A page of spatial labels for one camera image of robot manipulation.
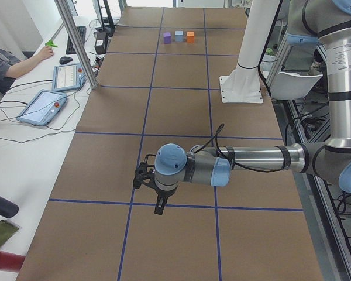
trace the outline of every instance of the black box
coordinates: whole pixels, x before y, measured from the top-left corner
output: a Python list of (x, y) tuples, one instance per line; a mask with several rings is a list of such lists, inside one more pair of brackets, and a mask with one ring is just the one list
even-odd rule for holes
[(98, 32), (96, 34), (96, 41), (95, 41), (96, 54), (105, 54), (107, 44), (108, 44), (108, 36), (106, 35), (106, 33)]

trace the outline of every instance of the black keyboard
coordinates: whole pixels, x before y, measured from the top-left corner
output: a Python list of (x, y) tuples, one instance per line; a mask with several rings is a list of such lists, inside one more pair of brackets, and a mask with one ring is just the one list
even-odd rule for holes
[[(86, 39), (86, 27), (85, 26), (77, 26), (78, 33), (80, 34), (82, 43), (84, 45), (84, 40)], [(68, 37), (68, 45), (66, 46), (65, 54), (76, 54), (75, 49), (73, 48), (73, 43)]]

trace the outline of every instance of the computer mouse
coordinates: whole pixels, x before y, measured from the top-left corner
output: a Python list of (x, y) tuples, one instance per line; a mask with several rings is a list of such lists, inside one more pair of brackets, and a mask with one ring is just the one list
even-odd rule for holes
[(60, 57), (60, 64), (67, 64), (73, 60), (72, 57)]

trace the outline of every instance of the red cylinder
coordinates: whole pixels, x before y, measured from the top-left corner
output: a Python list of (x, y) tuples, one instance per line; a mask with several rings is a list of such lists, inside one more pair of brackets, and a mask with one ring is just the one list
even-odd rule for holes
[(0, 251), (0, 270), (19, 272), (24, 260), (25, 256)]

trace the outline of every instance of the cube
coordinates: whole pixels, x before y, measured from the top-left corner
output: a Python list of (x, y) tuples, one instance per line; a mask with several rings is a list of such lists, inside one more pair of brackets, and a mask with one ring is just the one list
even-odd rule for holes
[(186, 42), (187, 43), (194, 43), (195, 42), (195, 32), (193, 32), (193, 31), (187, 32)]
[(164, 44), (170, 44), (171, 43), (171, 34), (170, 32), (164, 32)]
[(183, 31), (176, 31), (175, 32), (175, 41), (176, 42), (183, 42)]

